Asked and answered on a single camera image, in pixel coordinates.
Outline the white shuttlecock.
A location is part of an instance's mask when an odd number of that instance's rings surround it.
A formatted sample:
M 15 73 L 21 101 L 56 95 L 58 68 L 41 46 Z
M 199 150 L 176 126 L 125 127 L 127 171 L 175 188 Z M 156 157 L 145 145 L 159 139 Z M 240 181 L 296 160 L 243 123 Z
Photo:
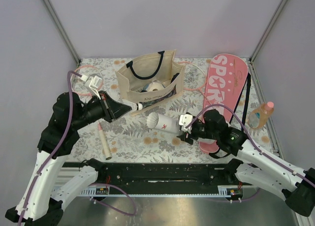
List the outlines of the white shuttlecock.
M 140 111 L 143 109 L 143 105 L 141 103 L 134 103 L 132 101 L 122 99 L 123 104 L 131 107 L 132 111 Z

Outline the white shuttlecock tube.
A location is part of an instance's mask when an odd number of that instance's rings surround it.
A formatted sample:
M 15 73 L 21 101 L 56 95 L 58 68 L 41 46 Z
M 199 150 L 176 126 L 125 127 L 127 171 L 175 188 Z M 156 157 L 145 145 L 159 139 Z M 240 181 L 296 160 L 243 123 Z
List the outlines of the white shuttlecock tube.
M 168 116 L 152 112 L 146 120 L 147 127 L 175 135 L 181 135 L 184 132 L 179 125 L 179 118 L 170 118 Z

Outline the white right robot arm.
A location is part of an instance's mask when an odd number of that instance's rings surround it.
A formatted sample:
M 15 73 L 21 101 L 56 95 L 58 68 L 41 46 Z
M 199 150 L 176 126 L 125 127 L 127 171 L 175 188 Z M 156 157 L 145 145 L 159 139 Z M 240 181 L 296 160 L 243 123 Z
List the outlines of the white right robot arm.
M 256 144 L 244 130 L 232 127 L 217 110 L 211 109 L 199 120 L 190 113 L 179 117 L 183 134 L 180 139 L 214 140 L 219 150 L 234 159 L 224 172 L 227 183 L 238 181 L 264 189 L 279 198 L 301 216 L 308 217 L 315 207 L 315 170 L 304 170 L 270 153 Z

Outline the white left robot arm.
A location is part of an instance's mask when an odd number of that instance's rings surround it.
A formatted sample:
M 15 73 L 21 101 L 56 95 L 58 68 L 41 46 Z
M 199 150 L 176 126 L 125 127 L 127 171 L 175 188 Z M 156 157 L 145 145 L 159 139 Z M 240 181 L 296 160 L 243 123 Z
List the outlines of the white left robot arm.
M 82 190 L 92 183 L 102 184 L 107 178 L 106 165 L 90 159 L 76 176 L 52 192 L 63 164 L 80 138 L 78 130 L 99 119 L 111 123 L 131 110 L 104 91 L 88 103 L 83 103 L 74 92 L 61 94 L 53 105 L 48 126 L 41 133 L 27 190 L 20 203 L 7 210 L 5 217 L 27 226 L 57 225 L 65 209 Z

